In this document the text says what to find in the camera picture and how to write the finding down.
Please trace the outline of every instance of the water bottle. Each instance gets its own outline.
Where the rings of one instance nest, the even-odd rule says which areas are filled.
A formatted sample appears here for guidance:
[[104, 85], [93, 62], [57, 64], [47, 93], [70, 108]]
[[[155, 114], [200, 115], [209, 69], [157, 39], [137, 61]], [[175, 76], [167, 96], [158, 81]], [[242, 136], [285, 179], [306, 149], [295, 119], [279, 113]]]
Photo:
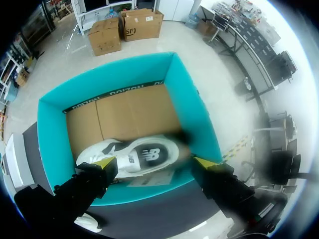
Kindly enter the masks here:
[[198, 23], [199, 23], [199, 17], [197, 16], [197, 13], [195, 13], [188, 16], [187, 21], [185, 22], [185, 25], [191, 29], [195, 29]]
[[105, 19], [109, 19], [113, 17], [118, 17], [118, 14], [115, 11], [113, 11], [113, 9], [110, 9], [109, 13], [106, 14]]

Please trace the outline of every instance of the floor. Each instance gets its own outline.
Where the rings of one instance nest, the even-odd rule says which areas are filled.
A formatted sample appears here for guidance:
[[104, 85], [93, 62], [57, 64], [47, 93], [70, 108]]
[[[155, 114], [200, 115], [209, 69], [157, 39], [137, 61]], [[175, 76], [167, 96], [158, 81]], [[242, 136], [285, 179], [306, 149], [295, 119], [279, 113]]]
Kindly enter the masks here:
[[[122, 50], [94, 56], [87, 36], [78, 32], [73, 14], [57, 24], [40, 45], [43, 55], [39, 58], [26, 85], [18, 91], [16, 99], [7, 109], [4, 140], [13, 132], [23, 133], [37, 121], [38, 100], [52, 88], [81, 72], [110, 61], [126, 57], [174, 51], [179, 54], [210, 114], [220, 149], [226, 154], [242, 139], [247, 144], [229, 159], [234, 165], [250, 157], [250, 137], [253, 121], [258, 114], [255, 101], [246, 102], [234, 87], [244, 75], [229, 56], [220, 56], [202, 36], [180, 22], [164, 21], [159, 38], [122, 42]], [[200, 230], [187, 231], [174, 238], [226, 238], [232, 224], [219, 212], [202, 225]]]

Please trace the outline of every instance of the white shoe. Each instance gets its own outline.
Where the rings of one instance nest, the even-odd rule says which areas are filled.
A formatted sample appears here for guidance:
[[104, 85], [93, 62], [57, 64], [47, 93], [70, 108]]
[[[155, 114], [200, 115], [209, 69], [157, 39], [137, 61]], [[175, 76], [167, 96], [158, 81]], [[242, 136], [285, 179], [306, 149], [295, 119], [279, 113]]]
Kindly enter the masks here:
[[167, 167], [177, 161], [179, 149], [175, 142], [163, 135], [144, 137], [131, 143], [106, 139], [86, 148], [76, 165], [94, 163], [115, 156], [118, 174], [115, 178], [143, 176]]
[[94, 233], [99, 233], [102, 230], [98, 228], [98, 222], [86, 213], [84, 213], [81, 217], [77, 217], [74, 223]]

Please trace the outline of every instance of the box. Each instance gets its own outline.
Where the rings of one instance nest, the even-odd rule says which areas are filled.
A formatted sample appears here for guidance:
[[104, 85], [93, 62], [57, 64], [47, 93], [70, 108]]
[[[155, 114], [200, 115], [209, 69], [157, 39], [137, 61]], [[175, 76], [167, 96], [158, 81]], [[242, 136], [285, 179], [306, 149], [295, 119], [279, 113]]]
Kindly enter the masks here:
[[210, 21], [205, 22], [202, 19], [199, 21], [197, 29], [204, 36], [211, 36], [217, 30], [217, 28]]
[[74, 161], [87, 147], [114, 138], [134, 140], [164, 133], [179, 133], [176, 112], [164, 84], [140, 85], [77, 107], [66, 113]]
[[[131, 139], [180, 129], [191, 153], [213, 162], [222, 161], [205, 105], [181, 59], [173, 52], [104, 64], [57, 86], [38, 103], [39, 150], [52, 191], [55, 185], [71, 178], [74, 156], [92, 143], [108, 137]], [[154, 197], [192, 180], [190, 164], [186, 163], [174, 172], [167, 185], [136, 187], [138, 182], [130, 181], [112, 184], [92, 206]]]
[[15, 82], [19, 86], [24, 86], [28, 77], [29, 77], [29, 73], [27, 73], [27, 71], [22, 68], [21, 71], [19, 72], [18, 77], [16, 78]]
[[126, 41], [156, 38], [160, 35], [164, 15], [158, 10], [139, 9], [121, 12], [123, 35]]
[[121, 50], [119, 20], [117, 18], [94, 23], [88, 37], [96, 56]]

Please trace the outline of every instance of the sneaker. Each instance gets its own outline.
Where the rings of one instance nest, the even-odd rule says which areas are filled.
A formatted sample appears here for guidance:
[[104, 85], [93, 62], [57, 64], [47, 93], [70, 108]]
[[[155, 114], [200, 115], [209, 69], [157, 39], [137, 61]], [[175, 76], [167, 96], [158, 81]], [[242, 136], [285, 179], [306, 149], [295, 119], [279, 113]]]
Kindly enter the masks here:
[[115, 178], [138, 177], [176, 162], [179, 149], [175, 142], [163, 135], [139, 138], [129, 143], [106, 139], [86, 148], [77, 158], [76, 165], [113, 156], [118, 164]]

